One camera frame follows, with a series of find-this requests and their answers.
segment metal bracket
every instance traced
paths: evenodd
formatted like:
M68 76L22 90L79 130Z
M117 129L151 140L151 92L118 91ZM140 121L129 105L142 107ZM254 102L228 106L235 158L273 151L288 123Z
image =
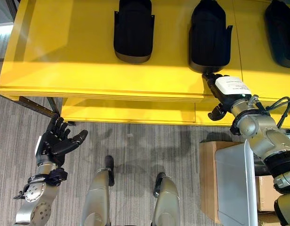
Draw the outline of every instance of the metal bracket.
M49 118L52 118L53 115L56 114L56 113L58 115L60 115L59 110L57 108L57 105L56 105L54 99L52 97L47 97L47 100L49 101L49 104L50 104L50 106L52 108L52 111L47 109L47 108L45 108L45 107L43 107L43 106L41 106L41 105L39 105L39 104L37 104L37 103L35 103L34 101L31 101L31 100L23 97L23 96L20 96L17 101L13 101L13 100L10 100L10 101L12 101L14 103L17 103L17 104L19 104L21 106L24 106L26 108L29 108L30 110L33 110L33 111L38 112L40 114L43 114L43 115L45 115L45 116L47 116ZM73 121L69 121L68 125L69 126L75 126L76 124Z

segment cardboard box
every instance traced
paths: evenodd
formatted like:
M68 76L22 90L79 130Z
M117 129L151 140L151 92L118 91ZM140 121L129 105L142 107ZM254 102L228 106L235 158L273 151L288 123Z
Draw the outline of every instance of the cardboard box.
M256 177L258 211L274 211L274 202L281 195L274 188L272 176Z
M201 210L214 222L218 219L216 150L238 145L237 142L212 141L200 143Z
M281 226L280 221L274 212L258 214L258 225L259 226Z

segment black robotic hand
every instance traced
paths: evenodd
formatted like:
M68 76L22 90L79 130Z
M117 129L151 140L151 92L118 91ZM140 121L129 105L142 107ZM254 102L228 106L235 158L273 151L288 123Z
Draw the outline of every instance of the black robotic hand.
M87 137L88 131L83 130L73 138L68 138L71 131L65 130L68 124L63 121L64 119L57 114L52 117L36 152L37 165L51 161L61 167L64 164L65 154L79 147Z

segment metal table leg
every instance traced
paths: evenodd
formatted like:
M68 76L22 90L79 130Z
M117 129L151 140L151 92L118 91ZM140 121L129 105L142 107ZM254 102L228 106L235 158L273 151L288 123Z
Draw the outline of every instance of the metal table leg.
M53 97L47 97L47 100L48 100L48 102L49 102L49 104L50 104L52 110L53 110L56 114L60 115L60 113L59 113L59 109L58 109L58 107L57 107L57 105L56 105L56 103L55 103L54 98L53 98Z

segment black strap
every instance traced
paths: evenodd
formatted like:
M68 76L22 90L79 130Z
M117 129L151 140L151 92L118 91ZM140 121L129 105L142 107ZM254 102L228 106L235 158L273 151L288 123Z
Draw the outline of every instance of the black strap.
M63 168L54 169L49 174L34 175L28 179L28 183L24 186L23 190L19 191L19 194L14 196L13 199L25 199L24 194L28 191L31 184L46 182L51 186L60 186L61 182L67 179L67 176L68 173Z

